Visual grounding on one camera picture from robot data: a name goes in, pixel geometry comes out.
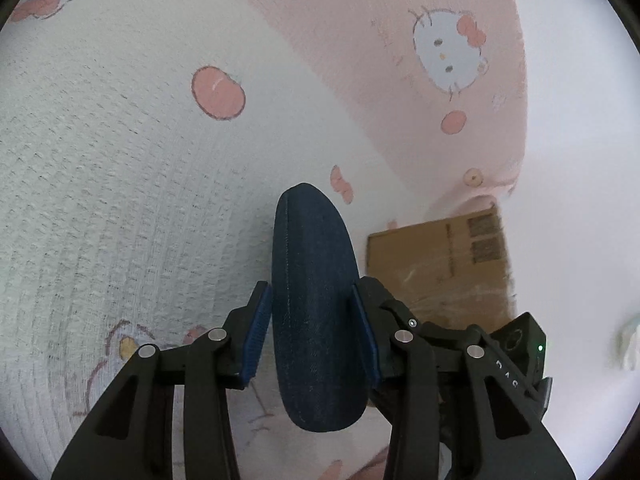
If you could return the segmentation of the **brown cardboard box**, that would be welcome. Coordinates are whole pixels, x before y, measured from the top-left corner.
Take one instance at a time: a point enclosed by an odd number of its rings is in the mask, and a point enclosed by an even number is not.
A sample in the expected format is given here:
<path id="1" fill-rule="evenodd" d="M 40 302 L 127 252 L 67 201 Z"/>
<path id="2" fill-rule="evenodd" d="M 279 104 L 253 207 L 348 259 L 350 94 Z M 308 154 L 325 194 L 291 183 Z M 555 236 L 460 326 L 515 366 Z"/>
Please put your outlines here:
<path id="1" fill-rule="evenodd" d="M 491 333 L 516 318 L 500 211 L 492 205 L 369 236 L 367 274 L 420 322 Z"/>

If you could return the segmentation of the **pink Hello Kitty bedsheet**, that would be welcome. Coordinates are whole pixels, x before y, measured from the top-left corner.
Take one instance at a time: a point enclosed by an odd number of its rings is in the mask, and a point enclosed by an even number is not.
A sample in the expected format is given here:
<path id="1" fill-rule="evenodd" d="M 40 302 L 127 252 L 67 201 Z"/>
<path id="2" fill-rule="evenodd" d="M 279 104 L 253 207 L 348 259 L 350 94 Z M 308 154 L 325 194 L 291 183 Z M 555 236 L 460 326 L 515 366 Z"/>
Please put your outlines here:
<path id="1" fill-rule="evenodd" d="M 514 0 L 20 0 L 1 31 L 1 427 L 47 479 L 140 344 L 268 278 L 309 182 L 372 233 L 491 205 L 525 152 Z"/>

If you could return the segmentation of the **dark blue denim glasses case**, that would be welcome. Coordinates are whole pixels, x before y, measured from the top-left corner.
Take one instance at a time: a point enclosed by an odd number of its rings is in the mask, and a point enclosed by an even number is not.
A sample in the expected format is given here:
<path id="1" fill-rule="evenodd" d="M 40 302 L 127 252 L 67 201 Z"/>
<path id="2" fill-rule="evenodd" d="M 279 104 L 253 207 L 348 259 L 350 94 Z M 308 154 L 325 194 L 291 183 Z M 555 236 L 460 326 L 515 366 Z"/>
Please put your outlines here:
<path id="1" fill-rule="evenodd" d="M 343 430 L 366 408 L 350 300 L 358 278 L 332 202 L 309 183 L 285 191 L 272 240 L 274 359 L 285 411 L 303 430 Z"/>

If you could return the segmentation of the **white crumpled object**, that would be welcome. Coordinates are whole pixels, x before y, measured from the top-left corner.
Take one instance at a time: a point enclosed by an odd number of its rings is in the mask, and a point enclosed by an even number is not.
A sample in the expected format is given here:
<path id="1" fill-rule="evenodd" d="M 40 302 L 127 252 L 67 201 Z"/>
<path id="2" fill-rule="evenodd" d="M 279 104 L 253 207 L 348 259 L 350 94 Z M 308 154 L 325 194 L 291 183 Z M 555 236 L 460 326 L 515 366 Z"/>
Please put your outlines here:
<path id="1" fill-rule="evenodd" d="M 635 372 L 640 367 L 640 318 L 635 315 L 620 330 L 618 358 L 623 370 Z"/>

